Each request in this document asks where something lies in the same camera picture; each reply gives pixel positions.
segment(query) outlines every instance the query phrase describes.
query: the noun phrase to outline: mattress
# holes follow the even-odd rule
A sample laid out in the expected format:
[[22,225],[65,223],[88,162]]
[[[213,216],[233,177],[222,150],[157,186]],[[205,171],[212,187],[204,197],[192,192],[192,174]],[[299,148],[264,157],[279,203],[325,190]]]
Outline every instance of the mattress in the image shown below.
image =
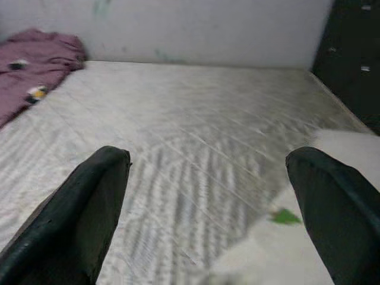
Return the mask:
[[131,152],[97,284],[196,284],[288,184],[317,129],[368,132],[297,69],[87,62],[0,130],[0,248],[103,145]]

